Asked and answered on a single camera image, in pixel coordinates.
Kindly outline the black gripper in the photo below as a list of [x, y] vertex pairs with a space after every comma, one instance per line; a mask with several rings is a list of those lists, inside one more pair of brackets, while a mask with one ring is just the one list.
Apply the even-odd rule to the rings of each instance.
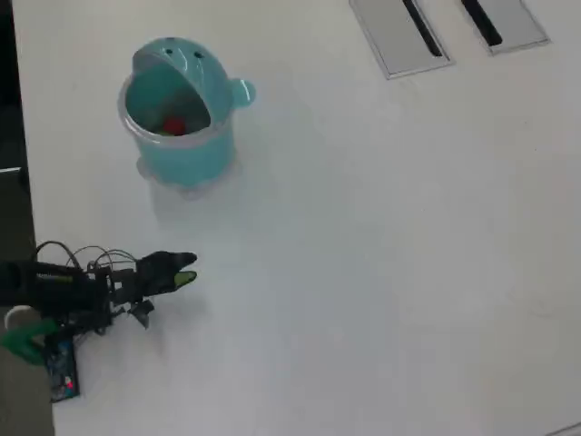
[[[135, 260], [133, 267], [113, 269], [112, 301], [138, 303], [158, 294], [177, 292], [197, 279], [196, 271], [183, 271], [197, 260], [198, 256], [191, 252], [158, 251]], [[160, 284], [160, 271], [176, 274], [164, 277]]]

